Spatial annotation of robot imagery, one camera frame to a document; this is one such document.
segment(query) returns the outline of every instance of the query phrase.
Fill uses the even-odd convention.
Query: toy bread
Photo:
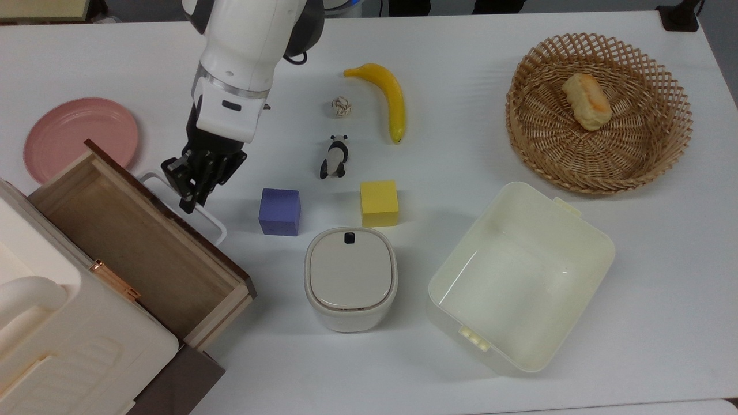
[[[574,110],[574,118],[587,130],[598,130],[613,116],[607,97],[592,75],[574,74],[561,89]]]

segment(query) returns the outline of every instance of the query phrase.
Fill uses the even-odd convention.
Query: black cable
[[[290,58],[287,55],[282,56],[282,58],[284,58],[285,61],[288,61],[289,63],[291,63],[293,65],[304,65],[305,62],[308,61],[308,53],[307,52],[303,52],[303,59],[301,61],[296,61],[296,60]]]

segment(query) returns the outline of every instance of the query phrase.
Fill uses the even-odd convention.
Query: wooden box
[[[256,296],[249,276],[145,186],[86,141],[87,154],[28,199],[138,303],[202,350]]]

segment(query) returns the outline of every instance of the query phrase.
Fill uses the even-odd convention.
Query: yellow banana
[[[368,80],[382,89],[390,113],[390,137],[395,144],[399,143],[405,135],[405,101],[395,75],[382,65],[365,64],[358,68],[346,69],[343,76]]]

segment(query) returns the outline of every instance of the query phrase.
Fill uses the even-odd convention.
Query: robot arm
[[[187,145],[162,163],[191,213],[246,159],[274,70],[312,47],[323,31],[321,0],[182,0],[207,46],[192,88]]]

